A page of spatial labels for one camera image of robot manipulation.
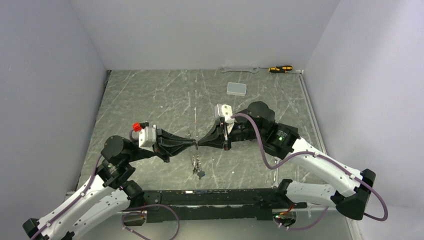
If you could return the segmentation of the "black tag key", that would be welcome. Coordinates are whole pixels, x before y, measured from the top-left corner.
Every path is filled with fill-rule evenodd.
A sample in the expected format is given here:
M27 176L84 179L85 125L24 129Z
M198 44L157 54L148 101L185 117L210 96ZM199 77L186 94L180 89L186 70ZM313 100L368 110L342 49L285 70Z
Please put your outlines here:
M198 176L198 179L201 180L206 174L203 170L199 170L196 175Z

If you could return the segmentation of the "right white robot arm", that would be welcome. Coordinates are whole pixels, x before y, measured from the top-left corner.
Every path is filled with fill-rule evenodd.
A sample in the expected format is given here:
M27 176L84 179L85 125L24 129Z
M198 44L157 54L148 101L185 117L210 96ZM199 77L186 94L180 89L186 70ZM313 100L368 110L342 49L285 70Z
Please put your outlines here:
M292 204L311 203L335 208L343 216L361 220L376 178L370 169L351 168L318 150L297 128L278 123L275 112L262 101L255 101L237 113L227 104L215 107L216 121L198 141L199 146L230 150L234 142L257 140L265 166L277 170L284 163L294 163L312 172L324 184L282 180L276 190L276 203L287 208Z

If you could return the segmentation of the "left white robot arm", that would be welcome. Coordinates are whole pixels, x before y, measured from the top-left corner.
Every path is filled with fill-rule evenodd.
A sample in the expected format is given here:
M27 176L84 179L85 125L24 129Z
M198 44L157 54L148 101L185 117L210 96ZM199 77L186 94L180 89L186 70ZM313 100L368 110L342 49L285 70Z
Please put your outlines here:
M109 137L100 152L88 180L50 213L29 218L22 225L31 240L71 240L90 227L127 208L139 209L144 191L130 176L131 163L158 157L165 163L196 140L171 134L154 126L142 125L138 138Z

